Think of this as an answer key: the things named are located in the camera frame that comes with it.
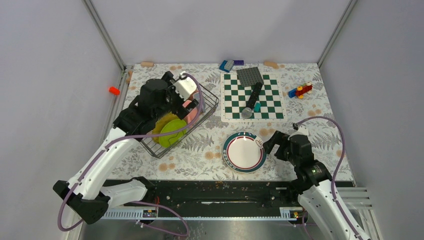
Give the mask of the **white plate green red rim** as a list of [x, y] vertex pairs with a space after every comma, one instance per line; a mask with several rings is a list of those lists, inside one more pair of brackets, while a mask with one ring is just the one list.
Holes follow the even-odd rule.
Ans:
[[223, 143], [221, 154], [224, 162], [239, 173], [253, 173], [266, 162], [264, 141], [254, 133], [240, 131], [230, 135]]

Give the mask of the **woven bamboo tray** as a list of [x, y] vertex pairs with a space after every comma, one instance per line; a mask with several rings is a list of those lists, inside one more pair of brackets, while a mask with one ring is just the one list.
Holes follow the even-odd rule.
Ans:
[[[152, 135], [158, 135], [181, 129], [186, 125], [184, 120], [179, 119], [175, 114], [168, 113], [156, 122], [155, 128], [151, 131]], [[172, 135], [153, 137], [155, 143], [167, 148], [175, 143], [185, 132], [178, 132]]]

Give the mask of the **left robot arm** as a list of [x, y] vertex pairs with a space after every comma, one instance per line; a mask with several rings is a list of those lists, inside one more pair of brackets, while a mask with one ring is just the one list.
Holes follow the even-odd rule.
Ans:
[[90, 160], [69, 180], [59, 180], [53, 190], [62, 198], [62, 207], [70, 207], [81, 223], [93, 224], [108, 209], [139, 201], [148, 206], [155, 200], [155, 192], [144, 177], [134, 177], [124, 183], [105, 186], [112, 170], [123, 157], [141, 144], [145, 138], [154, 138], [153, 129], [158, 120], [168, 113], [183, 120], [192, 109], [200, 109], [203, 96], [201, 86], [190, 74], [179, 77], [167, 71], [161, 78], [149, 79], [139, 94], [123, 109], [112, 124]]

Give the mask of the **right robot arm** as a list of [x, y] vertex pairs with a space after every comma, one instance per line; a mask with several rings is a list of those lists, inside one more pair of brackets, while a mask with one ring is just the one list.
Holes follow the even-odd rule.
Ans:
[[293, 206], [301, 205], [326, 239], [370, 239], [343, 202], [326, 166], [315, 159], [306, 132], [298, 130], [288, 135], [276, 131], [262, 146], [266, 154], [278, 146], [275, 157], [293, 165], [297, 178], [290, 182], [287, 201]]

